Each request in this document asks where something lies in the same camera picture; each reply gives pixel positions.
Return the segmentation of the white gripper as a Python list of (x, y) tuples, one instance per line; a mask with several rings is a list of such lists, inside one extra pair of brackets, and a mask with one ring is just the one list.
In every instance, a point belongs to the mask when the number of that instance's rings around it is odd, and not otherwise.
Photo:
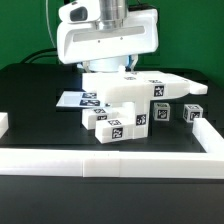
[(74, 0), (59, 11), (57, 52), (64, 64), (129, 56), (133, 71), (138, 54), (158, 48), (156, 9), (129, 11), (127, 0)]

